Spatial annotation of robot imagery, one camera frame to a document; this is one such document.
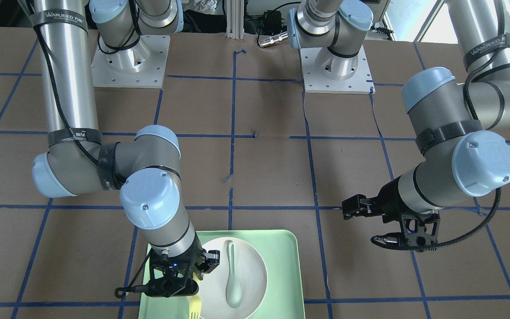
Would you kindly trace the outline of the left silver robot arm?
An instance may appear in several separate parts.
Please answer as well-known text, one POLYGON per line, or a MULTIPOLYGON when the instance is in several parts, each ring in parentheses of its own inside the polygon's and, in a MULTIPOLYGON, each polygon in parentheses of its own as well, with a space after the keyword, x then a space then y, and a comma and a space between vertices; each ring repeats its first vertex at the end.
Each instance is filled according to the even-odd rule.
POLYGON ((502 0, 448 0, 468 76, 445 67, 423 70, 402 97, 425 158, 374 198, 342 202, 345 219, 410 213, 423 217, 510 183, 510 146, 496 133, 510 129, 510 16, 502 0))

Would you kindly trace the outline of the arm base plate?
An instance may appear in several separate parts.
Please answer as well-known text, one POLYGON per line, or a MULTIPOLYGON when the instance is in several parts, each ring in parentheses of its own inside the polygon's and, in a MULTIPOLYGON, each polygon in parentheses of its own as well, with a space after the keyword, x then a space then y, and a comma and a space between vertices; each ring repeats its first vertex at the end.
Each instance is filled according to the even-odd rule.
POLYGON ((299 50, 306 93, 375 93, 363 47, 354 57, 333 55, 327 48, 299 50))
POLYGON ((135 47, 107 54, 99 39, 91 71, 95 87, 157 88, 163 87, 170 36, 144 35, 135 47))

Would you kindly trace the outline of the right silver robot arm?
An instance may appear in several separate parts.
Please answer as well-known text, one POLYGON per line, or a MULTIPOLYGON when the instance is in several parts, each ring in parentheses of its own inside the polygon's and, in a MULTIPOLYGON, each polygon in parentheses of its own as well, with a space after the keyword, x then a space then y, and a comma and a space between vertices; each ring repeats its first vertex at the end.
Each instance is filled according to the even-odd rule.
POLYGON ((182 198, 176 134, 161 125, 129 142, 104 140, 93 77, 95 52, 115 75, 153 71, 145 38, 182 30, 178 0, 23 0, 41 49, 48 150, 34 159, 32 178, 48 198, 118 191, 128 220, 150 245, 150 271, 174 282, 202 279, 220 262, 198 238, 182 198))

